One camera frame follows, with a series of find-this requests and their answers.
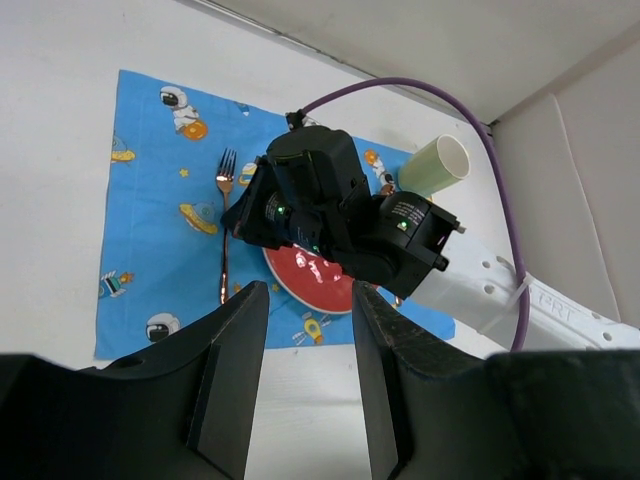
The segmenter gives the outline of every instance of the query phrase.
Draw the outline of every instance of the white table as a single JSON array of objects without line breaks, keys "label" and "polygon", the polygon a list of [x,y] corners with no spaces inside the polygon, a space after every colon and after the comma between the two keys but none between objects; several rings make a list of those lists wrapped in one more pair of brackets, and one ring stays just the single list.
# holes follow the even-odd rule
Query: white table
[{"label": "white table", "polygon": [[[0,351],[80,368],[93,360],[116,81],[136,70],[284,112],[359,80],[297,47],[173,0],[24,0],[0,16]],[[384,89],[314,112],[321,123],[410,151],[442,133],[471,177],[436,197],[509,256],[497,190],[463,122]],[[459,328],[452,342],[486,355]],[[368,478],[352,346],[265,353],[247,478]]]}]

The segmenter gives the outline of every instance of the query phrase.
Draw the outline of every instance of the placemat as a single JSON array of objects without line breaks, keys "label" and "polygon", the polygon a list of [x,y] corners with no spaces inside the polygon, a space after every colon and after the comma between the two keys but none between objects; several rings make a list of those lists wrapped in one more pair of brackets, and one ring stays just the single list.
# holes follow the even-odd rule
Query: placemat
[{"label": "placemat", "polygon": [[[281,114],[120,72],[98,282],[97,358],[130,354],[219,306],[222,194],[214,179],[220,157],[225,148],[238,152],[235,201],[251,179],[255,157],[285,132]],[[380,188],[375,172],[381,161],[395,173],[409,157],[354,140],[372,190]],[[326,316],[299,303],[278,285],[259,248],[231,239],[229,262],[233,291],[252,280],[269,286],[267,348],[353,343],[351,315]],[[454,322],[445,314],[410,300],[399,311],[442,339],[454,335]],[[308,328],[314,320],[321,338]]]}]

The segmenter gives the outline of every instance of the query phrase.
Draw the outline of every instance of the red plate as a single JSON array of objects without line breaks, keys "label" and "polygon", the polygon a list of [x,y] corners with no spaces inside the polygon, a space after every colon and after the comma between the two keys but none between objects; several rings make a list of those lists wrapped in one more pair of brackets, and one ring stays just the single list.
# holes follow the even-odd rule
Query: red plate
[{"label": "red plate", "polygon": [[276,280],[298,301],[322,313],[351,312],[353,279],[342,273],[340,265],[298,246],[263,252]]}]

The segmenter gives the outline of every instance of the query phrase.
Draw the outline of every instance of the zip tie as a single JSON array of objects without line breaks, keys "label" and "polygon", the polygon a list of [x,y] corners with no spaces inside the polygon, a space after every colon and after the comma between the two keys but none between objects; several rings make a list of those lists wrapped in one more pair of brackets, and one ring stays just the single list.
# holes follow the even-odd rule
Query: zip tie
[{"label": "zip tie", "polygon": [[522,293],[529,288],[529,286],[535,281],[535,278],[529,273],[527,272],[527,274],[524,276],[524,279],[522,280],[522,283],[520,284],[520,286],[518,287],[518,289],[513,292],[513,295],[511,295],[511,297],[509,297],[509,300],[507,300],[507,304],[505,305],[504,309],[502,310],[501,313],[499,313],[498,315],[496,315],[491,321],[489,321],[486,325],[484,325],[482,328],[480,328],[478,330],[478,333],[481,335],[486,335],[486,333],[491,330],[493,327],[495,327],[498,323],[500,323],[504,317],[507,315],[507,313],[509,313],[511,311],[511,309],[513,308],[513,306],[516,304],[516,302],[518,301],[518,299],[520,298],[520,296],[522,295]]}]

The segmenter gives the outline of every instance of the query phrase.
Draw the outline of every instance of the light green cup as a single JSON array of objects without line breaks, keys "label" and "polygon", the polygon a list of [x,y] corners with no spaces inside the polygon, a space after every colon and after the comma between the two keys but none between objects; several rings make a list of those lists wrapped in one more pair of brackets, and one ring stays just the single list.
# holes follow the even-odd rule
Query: light green cup
[{"label": "light green cup", "polygon": [[469,154],[451,135],[440,135],[414,153],[398,172],[402,190],[429,197],[469,176]]}]

